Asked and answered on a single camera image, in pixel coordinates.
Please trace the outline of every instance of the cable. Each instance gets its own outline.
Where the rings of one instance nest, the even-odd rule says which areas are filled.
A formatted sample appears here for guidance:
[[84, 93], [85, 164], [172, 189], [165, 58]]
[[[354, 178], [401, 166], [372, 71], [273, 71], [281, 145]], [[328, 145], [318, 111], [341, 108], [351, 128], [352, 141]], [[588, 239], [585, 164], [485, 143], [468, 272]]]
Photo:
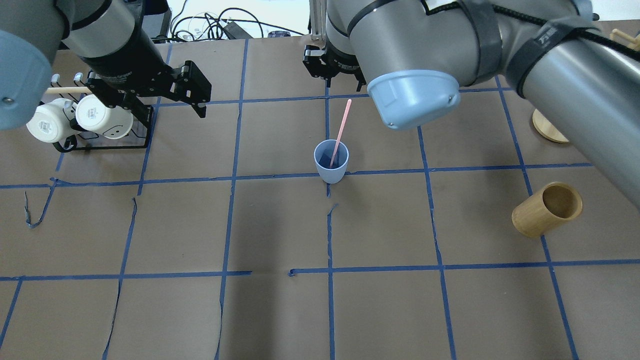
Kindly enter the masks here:
[[189, 24], [187, 24], [187, 30], [191, 31], [191, 23], [193, 22], [193, 19], [198, 19], [199, 15], [203, 15], [204, 17], [207, 17], [207, 15], [211, 16], [211, 19], [215, 19], [215, 17], [213, 15], [211, 15], [209, 12], [199, 12], [196, 15], [190, 17], [189, 20]]
[[193, 40], [196, 40], [196, 36], [195, 36], [194, 34], [192, 34], [192, 32], [190, 32], [190, 31], [186, 31], [186, 30], [180, 30], [180, 31], [176, 32], [174, 37], [179, 38], [179, 36], [178, 36], [178, 34], [179, 34], [179, 33], [187, 33], [187, 34], [189, 34], [189, 36], [191, 36], [191, 40], [185, 40], [185, 41], [193, 41]]
[[260, 20], [258, 20], [257, 17], [255, 17], [254, 14], [246, 11], [245, 9], [241, 9], [241, 8], [226, 8], [224, 10], [222, 10], [222, 12], [220, 13], [220, 16], [218, 17], [218, 22], [220, 21], [220, 19], [222, 19], [222, 15], [224, 15], [225, 12], [231, 11], [231, 10], [239, 10], [241, 12], [245, 12], [247, 14], [249, 14], [251, 17], [253, 17], [256, 21], [256, 23], [258, 24], [258, 26], [260, 26], [260, 37], [264, 38], [264, 30], [262, 28], [262, 23], [260, 22]]
[[173, 29], [171, 32], [173, 34], [173, 32], [175, 31], [175, 28], [172, 28], [173, 26], [173, 22], [175, 21], [175, 19], [178, 19], [178, 17], [180, 15], [182, 15], [182, 13], [184, 12], [184, 8], [187, 6], [187, 1], [189, 0], [184, 0], [184, 3], [182, 3], [182, 9], [180, 9], [180, 12], [178, 13], [178, 15], [176, 15], [173, 19], [171, 19], [171, 22], [169, 23], [169, 28]]
[[[175, 28], [177, 28], [177, 27], [178, 27], [178, 25], [180, 25], [180, 23], [181, 23], [181, 22], [183, 22], [183, 21], [185, 21], [185, 20], [189, 20], [189, 19], [202, 19], [202, 20], [205, 20], [206, 18], [207, 18], [206, 16], [192, 16], [192, 17], [185, 17], [185, 18], [182, 18], [182, 19], [178, 20], [178, 21], [175, 23], [175, 26], [174, 26], [174, 27], [175, 27]], [[221, 40], [221, 37], [222, 37], [222, 35], [224, 35], [224, 34], [223, 34], [223, 33], [220, 33], [220, 32], [219, 32], [219, 30], [222, 30], [222, 29], [223, 29], [223, 26], [218, 22], [218, 20], [217, 20], [217, 19], [209, 18], [209, 20], [213, 20], [213, 21], [214, 21], [214, 23], [212, 23], [212, 24], [210, 25], [210, 27], [211, 27], [211, 28], [216, 28], [216, 34], [215, 34], [215, 36], [214, 36], [214, 37], [209, 37], [209, 40]], [[243, 19], [227, 19], [226, 21], [235, 21], [235, 22], [252, 22], [252, 23], [256, 23], [256, 21], [255, 21], [255, 20], [243, 20]], [[266, 23], [266, 22], [262, 22], [262, 21], [260, 21], [260, 22], [258, 22], [258, 23], [259, 23], [259, 24], [262, 24], [262, 25], [264, 25], [264, 26], [269, 26], [269, 27], [271, 27], [271, 28], [276, 28], [276, 29], [281, 29], [281, 30], [289, 31], [289, 32], [294, 33], [294, 34], [297, 34], [297, 35], [304, 35], [303, 33], [300, 33], [299, 31], [295, 31], [295, 30], [292, 30], [292, 29], [287, 29], [287, 28], [284, 28], [284, 27], [282, 27], [282, 26], [273, 25], [273, 24], [268, 24], [268, 23]], [[208, 30], [209, 30], [209, 27], [205, 28], [205, 29], [202, 31], [202, 33], [206, 33], [206, 32], [208, 32]]]
[[427, 1], [426, 0], [420, 0], [420, 3], [422, 3], [422, 7], [424, 8], [424, 12], [429, 15], [429, 5], [427, 5]]
[[[427, 16], [429, 15], [434, 15], [436, 13], [439, 12], [444, 12], [447, 10], [453, 10], [453, 9], [459, 9], [460, 8], [460, 4], [459, 3], [451, 3], [451, 4], [447, 4], [447, 5], [442, 5], [439, 6], [431, 11], [428, 11]], [[507, 9], [504, 8], [502, 6], [499, 5], [493, 5], [493, 10], [496, 13], [508, 16], [508, 17], [512, 17], [516, 20], [521, 20], [524, 22], [528, 22], [529, 24], [534, 24], [534, 25], [538, 25], [538, 26], [543, 26], [547, 23], [548, 20], [545, 19], [541, 19], [539, 17], [535, 17], [535, 16], [531, 16], [531, 15], [527, 15], [525, 13], [520, 13], [517, 12], [515, 10], [512, 9]], [[608, 47], [609, 49], [615, 50], [621, 54], [624, 54], [626, 56], [628, 56], [629, 58], [632, 58], [633, 60], [636, 61], [640, 61], [640, 51], [636, 51], [633, 49], [630, 49], [622, 44], [619, 44], [611, 39], [602, 37], [600, 35], [594, 34], [586, 29], [576, 29], [574, 30], [575, 35], [577, 35], [578, 37], [581, 37], [585, 40], [589, 40], [592, 41], [596, 44], [600, 44], [602, 46]]]
[[[229, 21], [241, 21], [241, 22], [255, 22], [255, 20], [241, 20], [241, 19], [227, 19], [227, 20], [229, 20]], [[300, 33], [300, 32], [295, 31], [295, 30], [291, 30], [291, 29], [283, 28], [283, 27], [281, 27], [281, 26], [272, 25], [272, 24], [267, 24], [266, 22], [262, 22], [262, 21], [260, 21], [259, 23], [260, 23], [260, 24], [262, 24], [262, 25], [265, 25], [265, 26], [269, 26], [269, 27], [271, 27], [271, 28], [276, 28], [276, 29], [285, 30], [285, 31], [288, 31], [288, 32], [290, 32], [290, 33], [294, 33], [294, 34], [297, 34], [297, 35], [306, 35], [306, 34]]]

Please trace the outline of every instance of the white mug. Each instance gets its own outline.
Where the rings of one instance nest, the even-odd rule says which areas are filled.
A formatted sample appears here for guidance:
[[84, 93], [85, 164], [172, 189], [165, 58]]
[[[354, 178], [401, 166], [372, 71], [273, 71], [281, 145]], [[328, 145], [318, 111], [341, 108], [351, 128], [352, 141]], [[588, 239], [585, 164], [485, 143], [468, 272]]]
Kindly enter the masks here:
[[84, 129], [114, 140], [126, 136], [133, 126], [131, 112], [119, 106], [108, 108], [93, 94], [78, 103], [76, 120]]
[[67, 137], [79, 134], [71, 128], [71, 120], [75, 117], [76, 104], [59, 98], [36, 108], [35, 114], [27, 123], [27, 129], [41, 142], [60, 142]]

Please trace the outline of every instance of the pink straw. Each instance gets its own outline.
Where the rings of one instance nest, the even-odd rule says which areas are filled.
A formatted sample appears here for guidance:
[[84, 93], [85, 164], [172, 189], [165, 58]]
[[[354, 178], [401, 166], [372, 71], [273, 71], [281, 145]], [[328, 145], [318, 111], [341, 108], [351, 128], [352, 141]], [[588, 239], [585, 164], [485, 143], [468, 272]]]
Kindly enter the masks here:
[[351, 99], [347, 100], [347, 107], [344, 108], [344, 115], [342, 116], [342, 123], [340, 124], [340, 131], [338, 131], [338, 139], [335, 141], [335, 147], [333, 148], [333, 155], [331, 156], [331, 162], [329, 168], [333, 167], [333, 161], [335, 155], [338, 153], [338, 146], [340, 145], [340, 138], [342, 138], [342, 130], [344, 130], [344, 124], [347, 122], [347, 115], [349, 115], [349, 109], [351, 108]]

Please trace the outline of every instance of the wooden coaster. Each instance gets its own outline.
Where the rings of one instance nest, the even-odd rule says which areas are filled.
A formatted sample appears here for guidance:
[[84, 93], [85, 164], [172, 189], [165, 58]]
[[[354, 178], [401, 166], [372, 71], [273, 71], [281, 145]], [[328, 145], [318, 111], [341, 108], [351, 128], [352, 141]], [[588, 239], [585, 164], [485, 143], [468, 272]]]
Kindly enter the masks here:
[[557, 143], [568, 143], [569, 139], [565, 138], [564, 135], [556, 127], [547, 120], [547, 118], [536, 109], [533, 112], [533, 126], [538, 130], [540, 135], [544, 136], [545, 139], [551, 140]]

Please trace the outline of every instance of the white wall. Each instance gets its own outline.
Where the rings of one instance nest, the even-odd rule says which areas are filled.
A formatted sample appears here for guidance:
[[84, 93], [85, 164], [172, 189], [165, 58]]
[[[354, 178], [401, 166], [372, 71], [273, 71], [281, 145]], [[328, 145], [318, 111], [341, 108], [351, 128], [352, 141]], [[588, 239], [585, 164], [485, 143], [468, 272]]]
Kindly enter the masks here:
[[[168, 2], [175, 16], [180, 11], [184, 0], [168, 0]], [[450, 3], [451, 0], [428, 0], [427, 2], [431, 7], [436, 7]], [[640, 0], [592, 0], [592, 2], [594, 11], [600, 14], [602, 20], [640, 19]], [[260, 21], [307, 33], [308, 0], [187, 0], [184, 13], [180, 17], [193, 16], [205, 11], [219, 14], [220, 11], [229, 7], [244, 8], [252, 12]], [[235, 19], [251, 19], [249, 15], [239, 11], [227, 12], [225, 17], [227, 16]], [[251, 36], [260, 37], [257, 25], [247, 22], [241, 25]], [[179, 29], [189, 28], [193, 32], [196, 28], [203, 30], [205, 27], [204, 20], [193, 20], [190, 26], [188, 21], [184, 21]], [[265, 28], [264, 36], [266, 37], [272, 30], [276, 29]]]

